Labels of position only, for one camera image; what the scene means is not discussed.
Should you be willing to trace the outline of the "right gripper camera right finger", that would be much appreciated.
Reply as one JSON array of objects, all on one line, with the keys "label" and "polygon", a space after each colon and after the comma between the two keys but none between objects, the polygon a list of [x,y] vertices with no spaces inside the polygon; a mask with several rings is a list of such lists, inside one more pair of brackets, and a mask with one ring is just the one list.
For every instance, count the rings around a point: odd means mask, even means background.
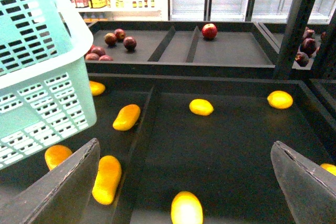
[{"label": "right gripper camera right finger", "polygon": [[335,175],[280,141],[270,157],[295,223],[335,223]]}]

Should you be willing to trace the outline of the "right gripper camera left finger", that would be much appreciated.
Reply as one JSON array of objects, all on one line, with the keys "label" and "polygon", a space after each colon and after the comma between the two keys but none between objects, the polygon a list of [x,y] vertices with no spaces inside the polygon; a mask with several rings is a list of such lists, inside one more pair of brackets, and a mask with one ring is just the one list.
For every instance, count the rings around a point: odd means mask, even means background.
[{"label": "right gripper camera left finger", "polygon": [[96,138],[1,206],[1,223],[80,223],[100,158]]}]

